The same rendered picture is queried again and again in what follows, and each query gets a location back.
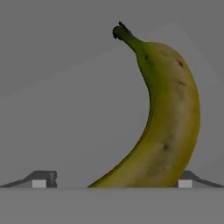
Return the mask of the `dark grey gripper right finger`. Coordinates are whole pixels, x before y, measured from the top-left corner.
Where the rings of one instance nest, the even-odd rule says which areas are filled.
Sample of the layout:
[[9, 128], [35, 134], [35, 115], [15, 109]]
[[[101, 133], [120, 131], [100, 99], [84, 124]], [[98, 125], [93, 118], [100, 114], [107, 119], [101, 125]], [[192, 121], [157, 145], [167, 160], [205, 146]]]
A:
[[217, 187], [224, 188], [224, 185], [220, 185], [205, 179], [198, 177], [192, 171], [184, 171], [181, 177], [174, 185], [175, 188], [206, 188]]

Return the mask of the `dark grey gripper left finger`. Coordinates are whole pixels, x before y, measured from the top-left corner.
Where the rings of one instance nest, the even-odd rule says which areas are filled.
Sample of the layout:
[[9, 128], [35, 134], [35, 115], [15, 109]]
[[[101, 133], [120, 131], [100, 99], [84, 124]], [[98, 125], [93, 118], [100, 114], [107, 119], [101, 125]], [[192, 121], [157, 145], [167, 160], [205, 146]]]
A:
[[0, 185], [0, 188], [56, 188], [56, 171], [33, 171], [25, 178]]

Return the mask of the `yellow green banana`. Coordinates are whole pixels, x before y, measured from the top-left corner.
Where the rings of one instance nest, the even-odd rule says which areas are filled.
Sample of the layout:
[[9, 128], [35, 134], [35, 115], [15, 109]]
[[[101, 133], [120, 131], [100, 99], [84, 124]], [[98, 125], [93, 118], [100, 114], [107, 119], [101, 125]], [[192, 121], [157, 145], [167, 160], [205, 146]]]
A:
[[123, 23], [113, 31], [136, 55], [149, 91], [150, 112], [130, 153], [92, 187], [173, 187], [187, 167], [200, 132], [200, 97], [184, 58], [172, 47], [135, 37]]

